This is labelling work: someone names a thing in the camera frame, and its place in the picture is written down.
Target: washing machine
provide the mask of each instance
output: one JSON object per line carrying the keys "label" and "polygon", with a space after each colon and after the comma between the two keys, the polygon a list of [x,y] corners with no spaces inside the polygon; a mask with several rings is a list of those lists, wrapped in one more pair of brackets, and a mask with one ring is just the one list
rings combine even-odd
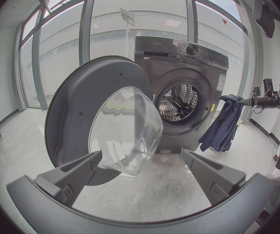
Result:
{"label": "washing machine", "polygon": [[188,41],[136,36],[134,61],[149,77],[164,124],[156,152],[195,151],[219,104],[228,57]]}

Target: washing machine door glass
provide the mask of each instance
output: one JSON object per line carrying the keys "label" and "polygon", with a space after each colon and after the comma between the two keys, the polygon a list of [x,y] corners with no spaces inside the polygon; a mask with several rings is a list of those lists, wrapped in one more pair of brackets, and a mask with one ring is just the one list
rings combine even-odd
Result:
{"label": "washing machine door glass", "polygon": [[102,150],[101,168],[136,175],[152,158],[162,133],[163,123],[152,101],[138,88],[121,88],[97,113],[89,152]]}
{"label": "washing machine door glass", "polygon": [[147,74],[127,58],[107,56],[81,65],[48,109],[45,143],[54,166],[102,150],[87,185],[107,183],[121,172],[140,173],[163,132],[152,98]]}

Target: white wall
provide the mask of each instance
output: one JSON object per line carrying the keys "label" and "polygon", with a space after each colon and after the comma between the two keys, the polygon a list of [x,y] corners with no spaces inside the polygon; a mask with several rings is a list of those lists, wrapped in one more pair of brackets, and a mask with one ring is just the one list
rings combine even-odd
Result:
{"label": "white wall", "polygon": [[0,30],[0,121],[18,108],[12,84],[14,28]]}
{"label": "white wall", "polygon": [[[279,90],[280,84],[280,22],[275,21],[275,31],[273,37],[262,36],[264,50],[263,79],[272,78],[274,90]],[[259,123],[269,133],[276,137],[280,133],[280,110],[266,109],[262,113],[253,114],[252,119]]]}

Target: marble floor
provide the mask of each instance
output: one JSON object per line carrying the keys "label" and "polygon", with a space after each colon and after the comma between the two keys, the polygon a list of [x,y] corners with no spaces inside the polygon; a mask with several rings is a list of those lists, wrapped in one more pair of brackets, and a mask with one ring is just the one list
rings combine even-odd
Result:
{"label": "marble floor", "polygon": [[[21,216],[6,190],[15,179],[53,169],[44,143],[46,111],[26,109],[0,126],[0,205],[25,233],[36,233]],[[246,172],[266,175],[273,165],[274,141],[250,122],[239,127],[231,149],[201,153]],[[104,185],[85,187],[73,207],[95,216],[121,221],[158,221],[208,208],[209,201],[179,154],[155,154],[147,168],[133,177],[121,174]]]}

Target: building facade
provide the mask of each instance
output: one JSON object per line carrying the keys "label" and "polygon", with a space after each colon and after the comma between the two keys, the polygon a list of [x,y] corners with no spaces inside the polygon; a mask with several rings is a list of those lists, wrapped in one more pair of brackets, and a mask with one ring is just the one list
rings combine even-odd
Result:
{"label": "building facade", "polygon": [[[79,27],[83,4],[77,4],[41,28],[39,69],[44,95],[49,105],[64,79],[79,66]],[[238,94],[244,66],[242,29],[216,11],[197,3],[198,44],[229,57],[223,94]],[[120,8],[134,14],[128,26],[128,58],[133,60],[135,36],[161,36],[187,40],[185,0],[95,0],[90,27],[90,60],[106,55],[126,55],[126,22]],[[22,83],[30,83],[29,41],[21,49]],[[26,98],[37,104],[36,92],[24,89]]]}

